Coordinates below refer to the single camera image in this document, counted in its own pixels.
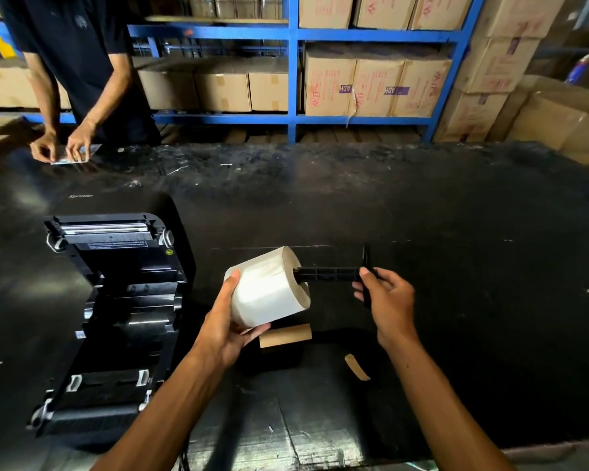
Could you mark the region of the person's right hand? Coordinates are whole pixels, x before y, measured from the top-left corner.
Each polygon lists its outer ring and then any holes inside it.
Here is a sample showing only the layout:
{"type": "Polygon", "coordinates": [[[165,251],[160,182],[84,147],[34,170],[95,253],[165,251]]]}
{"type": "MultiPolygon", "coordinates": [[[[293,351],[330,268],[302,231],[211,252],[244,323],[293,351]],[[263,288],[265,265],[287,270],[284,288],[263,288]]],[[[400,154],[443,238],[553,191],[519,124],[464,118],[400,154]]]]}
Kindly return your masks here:
{"type": "MultiPolygon", "coordinates": [[[[415,290],[399,274],[375,268],[380,276],[379,291],[369,291],[371,312],[377,326],[377,339],[390,356],[399,354],[407,343],[418,341],[414,322],[415,290]]],[[[363,301],[363,287],[353,282],[354,297],[363,301]]]]}

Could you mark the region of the person's left hand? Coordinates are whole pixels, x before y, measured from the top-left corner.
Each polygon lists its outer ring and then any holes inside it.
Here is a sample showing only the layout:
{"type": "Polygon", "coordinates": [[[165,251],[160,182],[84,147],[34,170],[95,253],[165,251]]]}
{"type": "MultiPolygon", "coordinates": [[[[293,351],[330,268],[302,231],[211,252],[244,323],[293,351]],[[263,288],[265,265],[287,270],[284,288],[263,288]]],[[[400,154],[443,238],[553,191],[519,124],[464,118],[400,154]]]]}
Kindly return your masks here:
{"type": "Polygon", "coordinates": [[[232,321],[230,316],[215,316],[214,303],[205,315],[204,323],[195,340],[192,351],[227,369],[238,359],[242,349],[252,340],[271,328],[271,323],[248,328],[232,321]]]}

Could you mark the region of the white label roll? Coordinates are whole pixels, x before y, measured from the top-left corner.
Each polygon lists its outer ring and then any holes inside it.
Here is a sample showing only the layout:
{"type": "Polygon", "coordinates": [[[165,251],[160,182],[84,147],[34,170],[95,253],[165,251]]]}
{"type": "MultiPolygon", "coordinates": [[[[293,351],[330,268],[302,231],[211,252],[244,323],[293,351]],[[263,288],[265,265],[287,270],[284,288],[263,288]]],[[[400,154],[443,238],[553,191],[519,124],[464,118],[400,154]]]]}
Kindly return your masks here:
{"type": "Polygon", "coordinates": [[[308,309],[308,285],[297,283],[293,272],[300,267],[292,249],[282,246],[228,268],[224,279],[235,269],[241,274],[231,300],[232,321],[249,329],[308,309]]]}

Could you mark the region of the black plastic roll spindle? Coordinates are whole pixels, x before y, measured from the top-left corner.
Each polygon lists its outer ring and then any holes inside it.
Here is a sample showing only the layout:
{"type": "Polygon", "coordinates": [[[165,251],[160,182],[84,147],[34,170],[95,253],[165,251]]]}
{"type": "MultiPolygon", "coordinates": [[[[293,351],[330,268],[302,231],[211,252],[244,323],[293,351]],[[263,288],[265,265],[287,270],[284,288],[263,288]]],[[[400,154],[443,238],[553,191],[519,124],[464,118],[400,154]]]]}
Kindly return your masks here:
{"type": "Polygon", "coordinates": [[[364,244],[362,248],[362,264],[358,267],[348,268],[348,267],[322,267],[322,268],[304,268],[298,267],[293,268],[291,272],[293,273],[295,281],[302,285],[303,283],[309,282],[358,282],[362,285],[362,296],[363,296],[363,304],[367,309],[371,309],[371,297],[370,292],[367,287],[362,282],[362,278],[360,276],[360,268],[366,268],[369,270],[376,278],[380,279],[379,274],[377,273],[376,269],[372,267],[371,261],[371,252],[369,244],[364,244]]]}

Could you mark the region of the person's left forearm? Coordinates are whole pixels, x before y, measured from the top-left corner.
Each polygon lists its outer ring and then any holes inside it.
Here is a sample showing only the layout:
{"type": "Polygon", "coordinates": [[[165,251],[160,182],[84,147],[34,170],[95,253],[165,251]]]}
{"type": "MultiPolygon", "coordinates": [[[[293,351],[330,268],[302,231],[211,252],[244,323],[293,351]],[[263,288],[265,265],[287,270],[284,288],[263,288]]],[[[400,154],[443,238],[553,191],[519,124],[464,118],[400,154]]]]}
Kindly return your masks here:
{"type": "Polygon", "coordinates": [[[224,371],[222,357],[214,349],[192,348],[126,433],[90,471],[172,471],[224,371]]]}

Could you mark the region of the person's right forearm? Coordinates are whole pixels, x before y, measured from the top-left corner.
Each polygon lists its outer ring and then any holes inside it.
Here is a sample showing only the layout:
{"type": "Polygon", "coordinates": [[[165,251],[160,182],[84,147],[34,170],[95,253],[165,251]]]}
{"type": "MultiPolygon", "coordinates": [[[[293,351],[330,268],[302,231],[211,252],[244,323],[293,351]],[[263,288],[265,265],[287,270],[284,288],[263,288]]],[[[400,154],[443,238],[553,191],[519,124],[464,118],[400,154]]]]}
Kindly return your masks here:
{"type": "Polygon", "coordinates": [[[517,471],[414,335],[378,332],[440,471],[517,471]]]}

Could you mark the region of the empty brown cardboard tube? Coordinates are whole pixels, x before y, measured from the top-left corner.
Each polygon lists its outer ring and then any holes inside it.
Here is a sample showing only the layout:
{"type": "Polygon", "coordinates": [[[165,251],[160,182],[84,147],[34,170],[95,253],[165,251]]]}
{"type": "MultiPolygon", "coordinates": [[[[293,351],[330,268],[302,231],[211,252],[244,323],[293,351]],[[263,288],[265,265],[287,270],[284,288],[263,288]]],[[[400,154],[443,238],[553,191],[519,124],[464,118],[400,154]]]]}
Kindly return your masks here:
{"type": "Polygon", "coordinates": [[[271,348],[312,340],[312,329],[309,324],[298,324],[277,329],[268,329],[259,336],[259,347],[271,348]]]}

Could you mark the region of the brown paper scrap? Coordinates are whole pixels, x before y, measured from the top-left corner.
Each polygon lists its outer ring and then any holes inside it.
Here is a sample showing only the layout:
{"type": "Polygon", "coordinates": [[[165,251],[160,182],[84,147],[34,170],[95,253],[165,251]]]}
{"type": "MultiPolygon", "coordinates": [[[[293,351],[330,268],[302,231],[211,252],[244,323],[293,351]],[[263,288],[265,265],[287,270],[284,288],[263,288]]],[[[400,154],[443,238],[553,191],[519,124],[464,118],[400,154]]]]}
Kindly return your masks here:
{"type": "Polygon", "coordinates": [[[353,374],[358,380],[363,382],[371,380],[370,376],[364,371],[361,364],[359,364],[358,360],[353,354],[347,354],[344,357],[344,360],[348,368],[353,372],[353,374]]]}

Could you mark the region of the black label printer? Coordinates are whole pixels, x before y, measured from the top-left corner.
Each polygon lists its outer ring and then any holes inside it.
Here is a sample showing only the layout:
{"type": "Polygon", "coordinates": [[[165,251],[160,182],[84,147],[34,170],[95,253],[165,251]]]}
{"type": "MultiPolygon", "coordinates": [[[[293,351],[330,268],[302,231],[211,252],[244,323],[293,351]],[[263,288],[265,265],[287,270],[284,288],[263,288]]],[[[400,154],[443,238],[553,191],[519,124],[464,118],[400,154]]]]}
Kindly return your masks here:
{"type": "Polygon", "coordinates": [[[160,191],[72,193],[45,227],[48,247],[92,289],[27,427],[75,448],[111,445],[171,374],[193,252],[173,198],[160,191]]]}

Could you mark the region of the stack of red-printed cardboard boxes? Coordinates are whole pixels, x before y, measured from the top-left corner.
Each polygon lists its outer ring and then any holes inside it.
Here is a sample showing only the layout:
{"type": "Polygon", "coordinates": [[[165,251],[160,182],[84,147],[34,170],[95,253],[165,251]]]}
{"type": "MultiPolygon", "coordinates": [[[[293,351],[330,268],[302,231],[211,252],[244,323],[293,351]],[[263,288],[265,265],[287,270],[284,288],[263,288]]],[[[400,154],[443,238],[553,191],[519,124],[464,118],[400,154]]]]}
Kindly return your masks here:
{"type": "MultiPolygon", "coordinates": [[[[299,0],[303,28],[462,29],[471,0],[299,0]]],[[[483,141],[565,0],[486,0],[434,135],[483,141]]],[[[445,44],[309,44],[305,113],[430,117],[452,61],[445,44]]]]}

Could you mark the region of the white label sheet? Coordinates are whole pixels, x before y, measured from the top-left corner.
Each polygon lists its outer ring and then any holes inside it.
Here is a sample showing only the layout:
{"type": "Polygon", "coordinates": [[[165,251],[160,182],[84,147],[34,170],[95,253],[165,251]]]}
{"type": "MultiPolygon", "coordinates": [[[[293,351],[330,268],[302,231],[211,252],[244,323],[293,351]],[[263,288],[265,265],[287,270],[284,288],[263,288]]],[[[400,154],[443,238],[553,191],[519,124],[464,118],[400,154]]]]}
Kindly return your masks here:
{"type": "Polygon", "coordinates": [[[67,153],[67,149],[65,145],[59,145],[57,148],[57,156],[54,162],[51,165],[58,166],[58,165],[79,165],[87,163],[91,160],[94,155],[96,154],[97,150],[101,147],[100,144],[93,144],[90,147],[90,154],[89,156],[86,155],[85,147],[80,148],[80,157],[74,158],[69,157],[67,153]]]}

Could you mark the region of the blue metal shelf rack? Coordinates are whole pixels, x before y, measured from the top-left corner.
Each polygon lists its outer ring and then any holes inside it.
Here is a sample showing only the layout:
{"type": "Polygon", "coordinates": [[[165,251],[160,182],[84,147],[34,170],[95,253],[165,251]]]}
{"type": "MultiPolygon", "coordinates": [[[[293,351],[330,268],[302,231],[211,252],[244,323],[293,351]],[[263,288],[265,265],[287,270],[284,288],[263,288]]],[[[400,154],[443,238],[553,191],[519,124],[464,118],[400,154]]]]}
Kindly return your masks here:
{"type": "Polygon", "coordinates": [[[471,0],[468,13],[459,30],[379,30],[379,29],[326,29],[301,28],[299,25],[299,0],[283,0],[285,20],[207,19],[179,17],[152,17],[152,22],[129,24],[133,38],[148,40],[151,54],[158,58],[161,49],[158,40],[163,39],[216,39],[216,40],[260,40],[283,41],[288,48],[288,111],[287,113],[201,113],[188,114],[173,111],[156,112],[154,118],[162,124],[189,124],[199,120],[203,124],[225,125],[282,125],[288,128],[288,140],[296,141],[297,127],[302,125],[343,125],[343,126],[424,126],[422,142],[431,142],[437,130],[445,103],[469,46],[474,27],[486,0],[471,0]],[[358,42],[358,43],[404,43],[404,44],[452,44],[451,67],[441,86],[440,96],[430,117],[350,117],[310,116],[300,113],[296,107],[298,72],[304,64],[300,53],[306,42],[358,42]]]}

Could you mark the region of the large plain cardboard box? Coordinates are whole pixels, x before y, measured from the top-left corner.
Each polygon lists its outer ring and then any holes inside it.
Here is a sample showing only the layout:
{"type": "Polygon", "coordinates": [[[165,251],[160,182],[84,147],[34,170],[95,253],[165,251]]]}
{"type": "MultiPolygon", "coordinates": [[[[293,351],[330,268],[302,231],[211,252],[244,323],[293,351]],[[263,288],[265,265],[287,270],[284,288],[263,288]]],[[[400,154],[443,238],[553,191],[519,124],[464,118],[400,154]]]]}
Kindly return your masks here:
{"type": "Polygon", "coordinates": [[[506,141],[539,142],[589,166],[589,90],[531,94],[506,141]]]}
{"type": "Polygon", "coordinates": [[[487,134],[486,141],[505,141],[522,107],[535,92],[562,92],[571,87],[572,85],[557,79],[523,75],[515,90],[508,95],[503,108],[487,134]]]}

